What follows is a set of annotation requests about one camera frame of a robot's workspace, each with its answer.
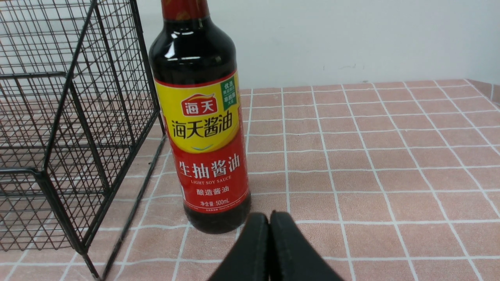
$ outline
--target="wire grid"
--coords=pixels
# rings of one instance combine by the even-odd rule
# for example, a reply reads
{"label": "wire grid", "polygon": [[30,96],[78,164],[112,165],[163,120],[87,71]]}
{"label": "wire grid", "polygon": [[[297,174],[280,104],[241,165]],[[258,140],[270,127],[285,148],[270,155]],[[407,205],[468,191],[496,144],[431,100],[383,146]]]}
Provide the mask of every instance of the wire grid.
{"label": "wire grid", "polygon": [[[84,244],[156,110],[129,1],[98,1],[48,147],[92,2],[0,1],[0,169],[45,168]],[[4,250],[70,246],[32,174],[3,172],[0,189]]]}

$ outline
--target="white grid line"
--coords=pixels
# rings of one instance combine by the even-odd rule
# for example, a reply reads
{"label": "white grid line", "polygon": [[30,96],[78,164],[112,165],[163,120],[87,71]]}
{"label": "white grid line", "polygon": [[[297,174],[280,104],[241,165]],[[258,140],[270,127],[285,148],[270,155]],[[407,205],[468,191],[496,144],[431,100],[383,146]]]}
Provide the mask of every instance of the white grid line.
{"label": "white grid line", "polygon": [[[155,141],[161,141],[162,138],[155,138],[154,139]],[[166,157],[168,153],[165,153],[165,154],[160,154],[158,155],[158,158],[160,157]],[[137,155],[135,158],[153,158],[155,157],[155,155]]]}
{"label": "white grid line", "polygon": [[[334,256],[322,256],[325,260],[347,262],[349,260],[353,262],[392,262],[392,261],[406,261],[406,257],[334,257]],[[466,256],[413,256],[409,258],[412,261],[461,261],[461,260],[500,260],[500,255],[471,255]],[[168,257],[158,257],[141,259],[137,261],[116,261],[114,265],[117,266],[132,266],[137,264],[149,263],[149,262],[176,262],[176,258]],[[197,263],[197,264],[219,264],[222,262],[221,259],[179,259],[181,263]],[[15,262],[0,262],[0,266],[13,266]],[[94,262],[95,266],[104,266],[104,262]],[[85,262],[26,262],[23,266],[32,267],[58,267],[58,266],[86,266]]]}
{"label": "white grid line", "polygon": [[[377,89],[375,89],[375,91],[376,91],[376,93],[377,93],[378,97],[380,98],[379,91],[378,91]],[[421,107],[421,105],[420,105],[419,103],[417,103],[417,104],[418,104],[418,106],[420,107],[420,109],[421,109],[423,112],[425,112],[425,111],[424,111],[424,109]],[[386,106],[385,106],[385,104],[384,104],[383,102],[382,102],[382,106],[383,106],[383,107],[384,107],[384,109],[387,111]],[[394,127],[398,128],[398,127],[396,126],[396,123],[394,122],[393,118],[392,118],[391,116],[389,116],[389,118],[390,118],[390,121],[392,122],[392,124],[394,125]],[[403,134],[401,134],[401,132],[400,132],[399,130],[397,131],[397,133],[399,134],[399,137],[401,138],[401,140],[402,140],[402,142],[403,142],[404,146],[405,146],[405,147],[408,147],[408,144],[406,143],[406,140],[403,138]],[[412,153],[411,149],[409,149],[409,148],[408,148],[408,149],[407,149],[407,152],[409,153],[409,155],[410,155],[411,159],[412,159],[412,160],[413,160],[413,162],[415,163],[415,166],[418,168],[418,171],[419,171],[419,173],[420,173],[420,176],[423,178],[423,180],[425,181],[425,183],[429,186],[430,190],[434,191],[434,188],[433,188],[432,184],[429,182],[429,180],[428,180],[428,179],[427,179],[427,177],[425,176],[424,172],[420,169],[420,165],[419,165],[419,163],[417,162],[417,159],[415,158],[415,156],[413,155],[413,153]],[[435,192],[432,192],[432,195],[434,196],[434,199],[437,201],[437,204],[439,205],[439,209],[441,210],[441,212],[442,212],[442,215],[443,215],[444,219],[445,219],[446,221],[449,221],[450,219],[448,218],[448,215],[446,214],[445,209],[444,209],[444,207],[443,207],[443,204],[441,203],[441,201],[440,201],[440,200],[439,200],[439,198],[438,198],[438,195],[437,195]],[[463,243],[463,242],[462,242],[462,240],[460,239],[460,237],[459,237],[459,235],[458,235],[457,231],[455,230],[455,228],[453,227],[453,225],[452,225],[450,222],[448,223],[448,225],[449,225],[449,227],[451,228],[451,231],[453,232],[453,235],[454,235],[454,236],[455,236],[455,238],[457,239],[458,244],[460,245],[460,247],[461,247],[461,249],[462,249],[462,251],[463,251],[463,254],[465,255],[465,257],[469,257],[469,253],[467,252],[467,250],[466,250],[466,248],[465,248],[465,246],[464,246],[464,243]],[[472,267],[472,269],[474,270],[474,273],[477,275],[477,277],[479,278],[479,280],[480,280],[480,281],[482,281],[481,274],[479,273],[478,269],[476,268],[476,265],[474,264],[474,262],[473,262],[471,259],[469,259],[468,261],[469,261],[470,266],[471,266],[471,267]]]}
{"label": "white grid line", "polygon": [[[479,144],[479,145],[451,145],[451,146],[411,146],[408,147],[411,150],[424,150],[424,149],[450,149],[450,148],[492,148],[490,144]],[[288,150],[286,153],[306,153],[306,152],[341,152],[341,151],[397,151],[406,150],[406,147],[376,147],[376,148],[336,148],[336,149],[305,149],[305,150]],[[284,150],[275,151],[256,151],[249,152],[248,154],[275,154],[275,153],[285,153]]]}
{"label": "white grid line", "polygon": [[[303,93],[304,95],[309,95],[311,94],[310,92],[305,92]],[[456,97],[454,100],[472,100],[472,99],[482,99],[484,96],[483,95],[477,95],[477,96],[465,96],[465,97]],[[448,101],[448,98],[431,98],[431,99],[418,99],[419,102],[436,102],[436,101]],[[386,100],[384,103],[388,104],[401,104],[401,103],[413,103],[413,99],[407,99],[407,100]],[[358,102],[349,102],[351,105],[367,105],[367,104],[380,104],[380,101],[358,101]],[[347,102],[329,102],[329,103],[316,103],[317,106],[336,106],[336,105],[347,105]],[[281,107],[285,108],[304,108],[304,107],[314,107],[314,104],[300,104],[300,105],[273,105],[273,106],[255,106],[253,107],[254,109],[277,109]],[[241,109],[251,109],[252,106],[250,107],[241,107]]]}
{"label": "white grid line", "polygon": [[[182,194],[164,194],[164,195],[158,195],[158,196],[152,196],[151,199],[158,199],[158,198],[169,198],[169,197],[182,197]],[[141,201],[148,201],[150,198],[142,198]],[[118,199],[113,199],[113,202],[135,202],[136,199],[122,199],[122,198],[118,198]]]}
{"label": "white grid line", "polygon": [[[169,157],[170,155],[172,154],[172,149],[169,148],[168,149],[168,154],[167,156],[165,157],[165,160],[163,161],[163,166],[161,167],[161,171],[165,171],[165,168],[167,167],[167,161],[169,160]],[[150,207],[150,203],[152,201],[151,197],[153,196],[153,194],[155,194],[155,191],[156,189],[158,188],[158,185],[160,184],[160,177],[158,177],[158,179],[156,180],[156,184],[154,185],[154,188],[151,192],[151,196],[149,197],[148,201],[146,202],[146,205],[145,205],[145,208],[144,208],[144,213],[142,214],[142,217],[140,218],[140,221],[139,221],[139,224],[138,226],[141,226],[144,222],[144,219],[146,218],[146,215],[148,214],[148,209]],[[137,234],[139,233],[138,230],[136,230],[133,235],[132,235],[132,238],[130,240],[130,244],[128,245],[128,248],[126,249],[126,252],[125,252],[125,257],[123,258],[123,260],[126,262],[127,259],[129,258],[129,255],[130,255],[130,252],[132,250],[132,246],[134,244],[134,241],[136,240],[136,237],[137,237]],[[122,275],[122,272],[123,270],[125,269],[125,266],[122,264],[121,267],[120,267],[120,270],[118,271],[118,274],[116,275],[116,277],[114,278],[114,281],[117,281],[118,278],[120,277],[120,275]]]}
{"label": "white grid line", "polygon": [[[290,191],[290,194],[382,194],[382,193],[432,193],[432,190],[392,190],[392,191]],[[480,192],[483,191],[481,189],[460,189],[460,190],[434,190],[436,193],[472,193],[472,192]],[[500,189],[488,189],[486,192],[500,192]],[[252,193],[253,195],[271,195],[271,194],[285,194],[285,191],[274,191],[274,192],[256,192]]]}
{"label": "white grid line", "polygon": [[[500,168],[500,165],[482,165],[482,166],[466,166],[467,169],[480,169],[480,168]],[[461,166],[447,166],[447,167],[420,167],[421,170],[447,170],[447,169],[462,169]],[[288,170],[289,173],[318,173],[318,172],[356,172],[356,171],[417,171],[417,168],[381,168],[381,169],[324,169],[324,170]],[[249,171],[249,175],[266,175],[266,174],[279,174],[284,173],[284,170],[272,170],[272,171]],[[173,175],[175,171],[163,172],[155,178],[161,177],[163,175]]]}
{"label": "white grid line", "polygon": [[179,266],[181,265],[181,258],[184,252],[184,246],[186,245],[186,239],[188,238],[189,227],[184,230],[184,235],[182,236],[182,242],[180,243],[179,254],[177,255],[177,260],[175,261],[175,268],[173,269],[172,281],[176,281],[177,272],[179,272]]}
{"label": "white grid line", "polygon": [[73,257],[71,258],[71,261],[69,261],[69,264],[66,266],[66,269],[64,270],[64,272],[62,273],[62,276],[61,278],[59,279],[59,281],[64,281],[64,279],[66,279],[66,276],[68,275],[68,272],[70,272],[70,268],[71,266],[75,263],[75,260],[77,259],[77,257],[79,256],[80,254],[75,252]]}
{"label": "white grid line", "polygon": [[[477,110],[477,111],[464,111],[463,113],[486,113],[486,112],[498,112],[498,110],[494,109],[488,109],[488,110]],[[391,116],[425,116],[425,115],[454,115],[454,114],[460,114],[460,111],[452,111],[452,112],[433,112],[433,113],[405,113],[405,114],[390,114]],[[336,117],[319,117],[320,120],[325,120],[325,119],[347,119],[347,118],[368,118],[368,117],[388,117],[389,114],[382,114],[382,115],[376,115],[376,114],[371,114],[371,115],[354,115],[351,113],[350,115],[345,115],[345,116],[336,116]],[[305,118],[280,118],[280,119],[256,119],[252,120],[252,122],[269,122],[269,121],[304,121],[304,120],[316,120],[317,118],[314,117],[305,117]]]}
{"label": "white grid line", "polygon": [[[474,89],[476,89],[476,91],[478,92],[481,92],[480,90],[478,90],[478,88],[476,88],[476,86],[474,86],[469,80],[467,80],[467,83],[469,83],[472,87],[474,87]],[[491,101],[493,101],[493,94],[495,92],[495,85],[493,84],[490,84],[491,85],[491,95],[489,96],[489,99]]]}
{"label": "white grid line", "polygon": [[[343,93],[344,93],[345,99],[347,100],[346,92],[344,91]],[[356,118],[354,118],[354,114],[353,114],[353,110],[351,108],[351,105],[347,104],[347,106],[349,107],[349,111],[350,111],[351,115],[353,115],[352,121],[354,122],[354,126],[356,127],[359,138],[361,139],[361,144],[362,144],[363,148],[366,150],[367,146],[365,144],[365,140],[363,139],[363,135],[360,132],[360,127],[358,126],[358,122],[356,121]],[[382,106],[384,107],[384,110],[387,112],[387,114],[389,114],[384,103],[382,103]],[[368,162],[370,164],[370,167],[374,170],[375,166],[373,164],[372,157],[370,156],[370,153],[368,152],[368,150],[366,150],[366,157],[368,158]],[[382,191],[383,197],[385,199],[385,203],[387,204],[387,209],[389,211],[390,219],[392,220],[392,222],[396,222],[397,220],[396,220],[396,216],[394,215],[393,209],[391,207],[391,202],[389,201],[389,197],[387,196],[387,193],[385,192],[384,187],[379,179],[379,175],[377,174],[377,172],[374,172],[373,174],[375,176],[375,180],[377,181],[378,187]],[[407,258],[407,262],[408,262],[409,268],[411,270],[411,274],[413,275],[413,278],[415,279],[415,281],[418,281],[419,278],[417,276],[417,272],[415,271],[415,267],[413,266],[413,262],[410,260],[410,253],[408,252],[408,248],[405,245],[405,241],[403,240],[403,236],[401,235],[400,228],[398,227],[397,224],[394,224],[394,228],[396,230],[397,237],[399,238],[399,242],[401,243],[401,247],[404,251],[404,255]]]}
{"label": "white grid line", "polygon": [[[441,86],[441,88],[461,88],[461,87],[469,87],[470,85],[456,85],[456,86]],[[411,89],[435,89],[437,88],[438,86],[432,86],[432,87],[412,87]],[[371,88],[362,88],[362,89],[334,89],[334,90],[314,90],[316,93],[324,93],[324,92],[342,92],[342,91],[346,91],[346,92],[351,92],[351,91],[366,91],[366,90],[374,90],[375,88],[374,87],[371,87]],[[397,87],[397,88],[379,88],[378,90],[403,90],[403,89],[406,89],[405,87]],[[265,95],[277,95],[277,94],[280,94],[281,92],[266,92],[266,93],[254,93],[255,96],[265,96]],[[306,94],[306,93],[311,93],[310,91],[285,91],[283,92],[284,94]],[[246,94],[242,94],[242,96],[249,96],[250,94],[246,93]]]}
{"label": "white grid line", "polygon": [[288,154],[287,154],[287,134],[285,133],[285,98],[283,95],[283,88],[281,88],[281,115],[282,115],[282,123],[283,123],[283,153],[284,155],[284,181],[286,188],[286,211],[290,213],[290,188],[289,188],[289,177],[288,177]]}
{"label": "white grid line", "polygon": [[[285,192],[272,192],[270,194],[285,194]],[[358,220],[316,220],[316,219],[303,219],[296,220],[297,225],[300,224],[341,224],[341,225],[373,225],[373,226],[397,226],[397,225],[443,225],[443,224],[490,224],[490,223],[500,223],[500,218],[494,219],[455,219],[455,220],[396,220],[396,221],[358,221]],[[140,227],[134,227],[131,230],[143,230],[143,229],[161,229],[161,230],[173,230],[182,228],[194,228],[191,224],[180,224],[174,226],[168,225],[142,225]],[[102,231],[118,232],[121,231],[118,227],[103,228]]]}
{"label": "white grid line", "polygon": [[145,177],[146,177],[145,175],[136,174],[136,175],[126,175],[125,179],[143,179]]}
{"label": "white grid line", "polygon": [[[248,158],[248,154],[249,154],[249,143],[250,143],[250,126],[251,126],[251,120],[252,120],[252,107],[254,105],[254,89],[252,89],[250,91],[250,109],[248,110],[248,124],[246,125],[246,143],[245,143],[245,153],[247,155],[247,158]],[[236,236],[234,238],[234,241],[237,241],[238,238],[240,237],[240,233],[242,231],[242,227],[243,225],[240,225],[237,229],[236,229]]]}
{"label": "white grid line", "polygon": [[[316,117],[317,117],[317,126],[318,126],[318,129],[319,129],[319,135],[321,136],[321,144],[323,145],[324,157],[326,159],[326,167],[330,171],[332,169],[330,167],[330,158],[328,156],[328,152],[326,151],[327,146],[325,144],[325,137],[323,136],[323,130],[321,128],[321,122],[320,122],[320,119],[319,119],[320,115],[318,113],[318,107],[316,106],[316,98],[315,98],[315,95],[314,95],[314,89],[313,89],[313,87],[311,87],[311,94],[312,94],[312,102],[314,103],[314,111],[315,111]],[[349,263],[350,275],[352,277],[352,281],[356,281],[356,274],[355,274],[355,271],[354,271],[354,265],[353,265],[353,262],[351,261],[351,250],[349,248],[349,242],[347,240],[346,227],[342,223],[343,219],[342,219],[342,213],[341,213],[341,208],[340,208],[340,204],[339,204],[339,196],[337,195],[337,192],[336,192],[337,190],[335,188],[334,177],[333,177],[331,171],[328,172],[328,176],[330,178],[331,189],[333,190],[333,194],[334,194],[333,197],[334,197],[334,200],[335,200],[335,206],[336,206],[336,209],[337,209],[338,219],[340,221],[340,230],[342,232],[342,238],[343,238],[344,247],[345,247],[345,254],[346,254],[346,257],[347,257],[347,261]]]}
{"label": "white grid line", "polygon": [[[487,128],[500,128],[499,126],[479,126],[476,127],[478,129],[487,129]],[[453,127],[453,128],[439,128],[438,130],[440,131],[447,131],[447,130],[471,130],[472,127]],[[405,132],[411,132],[411,131],[435,131],[435,129],[399,129],[403,130]],[[385,132],[396,132],[397,129],[392,129],[392,130],[362,130],[361,133],[385,133]],[[341,134],[355,134],[356,131],[339,131],[339,132],[327,132],[324,131],[324,135],[341,135]],[[291,133],[287,132],[287,135],[294,135],[294,136],[307,136],[307,135],[319,135],[320,132],[306,132],[306,133]],[[281,136],[281,133],[267,133],[267,134],[250,134],[251,137],[266,137],[266,136]]]}

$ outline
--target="bottle neck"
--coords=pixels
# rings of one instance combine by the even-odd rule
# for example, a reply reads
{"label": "bottle neck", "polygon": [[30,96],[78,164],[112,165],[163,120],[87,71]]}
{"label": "bottle neck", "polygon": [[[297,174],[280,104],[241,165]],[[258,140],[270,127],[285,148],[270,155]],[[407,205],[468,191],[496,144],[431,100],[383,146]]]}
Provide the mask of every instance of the bottle neck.
{"label": "bottle neck", "polygon": [[161,0],[161,7],[166,22],[197,21],[210,16],[207,0]]}

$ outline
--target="metal wire rack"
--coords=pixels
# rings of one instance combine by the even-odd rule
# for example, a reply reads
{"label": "metal wire rack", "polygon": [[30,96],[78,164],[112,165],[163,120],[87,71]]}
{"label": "metal wire rack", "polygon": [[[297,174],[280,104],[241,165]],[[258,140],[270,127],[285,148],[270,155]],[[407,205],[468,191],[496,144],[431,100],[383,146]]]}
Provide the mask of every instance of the metal wire rack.
{"label": "metal wire rack", "polygon": [[89,247],[160,113],[136,0],[0,0],[0,65],[0,247],[103,279],[122,239],[101,276]]}

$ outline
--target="white wall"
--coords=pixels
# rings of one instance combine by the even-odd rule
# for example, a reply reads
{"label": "white wall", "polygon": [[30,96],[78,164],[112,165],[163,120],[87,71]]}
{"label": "white wall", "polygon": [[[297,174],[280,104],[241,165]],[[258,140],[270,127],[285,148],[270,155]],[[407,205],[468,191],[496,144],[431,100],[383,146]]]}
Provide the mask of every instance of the white wall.
{"label": "white wall", "polygon": [[[138,0],[146,44],[160,0]],[[500,0],[208,0],[242,88],[471,78],[500,84]]]}

